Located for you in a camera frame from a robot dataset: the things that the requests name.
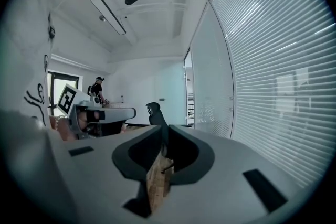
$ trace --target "white t-shirt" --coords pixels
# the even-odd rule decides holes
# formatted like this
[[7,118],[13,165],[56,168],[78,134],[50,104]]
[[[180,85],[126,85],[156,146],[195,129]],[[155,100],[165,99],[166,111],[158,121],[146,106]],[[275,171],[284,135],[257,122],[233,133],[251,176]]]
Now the white t-shirt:
[[55,30],[49,0],[10,0],[0,22],[0,109],[50,127],[48,63]]

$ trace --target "black window frame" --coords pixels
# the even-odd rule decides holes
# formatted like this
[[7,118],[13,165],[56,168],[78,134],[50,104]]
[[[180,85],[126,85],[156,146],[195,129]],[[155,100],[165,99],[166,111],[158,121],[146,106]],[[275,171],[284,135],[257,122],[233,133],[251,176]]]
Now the black window frame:
[[51,72],[48,71],[48,74],[51,74],[51,83],[50,83],[50,96],[48,96],[50,106],[48,108],[50,109],[51,116],[54,116],[54,109],[57,108],[57,103],[54,101],[54,84],[55,84],[55,79],[58,80],[68,80],[68,81],[75,81],[76,82],[76,89],[78,89],[78,81],[79,77],[71,76],[71,75],[66,75],[66,74],[61,74],[57,72]]

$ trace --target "black drawing on shirt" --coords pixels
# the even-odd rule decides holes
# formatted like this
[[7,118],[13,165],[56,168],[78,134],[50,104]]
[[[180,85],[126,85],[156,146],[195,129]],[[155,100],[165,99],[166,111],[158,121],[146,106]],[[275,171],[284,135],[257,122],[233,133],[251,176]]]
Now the black drawing on shirt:
[[49,57],[48,55],[44,55],[44,71],[47,72],[48,71],[48,63],[49,63]]
[[55,37],[55,28],[53,27],[52,25],[52,22],[51,22],[51,15],[49,13],[49,16],[48,16],[48,22],[49,22],[49,26],[48,26],[48,32],[49,32],[49,41],[52,41]]
[[62,97],[58,102],[59,108],[61,108],[66,114],[69,114],[71,104],[75,98],[76,91],[69,87],[65,87],[62,93]]
[[44,104],[44,95],[43,95],[43,86],[41,83],[39,83],[37,85],[37,92],[38,92],[38,96],[39,98],[36,98],[36,97],[33,97],[31,95],[31,93],[29,91],[26,91],[27,95],[28,95],[28,98],[27,97],[24,97],[24,99],[31,105],[33,106],[36,106],[40,109],[40,112],[42,114],[42,120],[43,120],[43,124],[46,126],[46,122],[44,120],[44,113],[43,113],[43,110],[41,108],[41,105],[40,104]]

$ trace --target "person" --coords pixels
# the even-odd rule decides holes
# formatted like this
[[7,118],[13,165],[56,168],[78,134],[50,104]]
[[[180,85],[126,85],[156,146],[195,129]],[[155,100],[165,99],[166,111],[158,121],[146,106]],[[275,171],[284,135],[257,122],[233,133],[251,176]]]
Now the person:
[[[0,22],[0,109],[35,118],[57,127],[63,140],[76,139],[67,119],[48,116],[47,73],[53,39],[50,0],[10,0]],[[85,113],[78,115],[82,130]]]
[[97,97],[99,97],[100,104],[108,104],[109,101],[107,99],[105,99],[103,94],[102,94],[101,85],[102,85],[103,81],[105,81],[105,79],[102,78],[102,77],[96,78],[96,82],[88,88],[88,95],[90,95],[90,93],[94,93]]

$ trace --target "ceiling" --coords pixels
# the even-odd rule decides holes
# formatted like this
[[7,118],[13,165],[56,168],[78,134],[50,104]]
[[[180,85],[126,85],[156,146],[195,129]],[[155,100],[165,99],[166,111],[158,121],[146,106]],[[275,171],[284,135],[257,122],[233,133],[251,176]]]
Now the ceiling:
[[55,13],[68,15],[69,20],[80,24],[89,36],[98,38],[110,52],[177,40],[186,9],[186,0],[139,0],[132,6],[127,6],[124,0],[105,0],[127,31],[120,36],[108,22],[99,20],[100,12],[91,0],[52,1]]

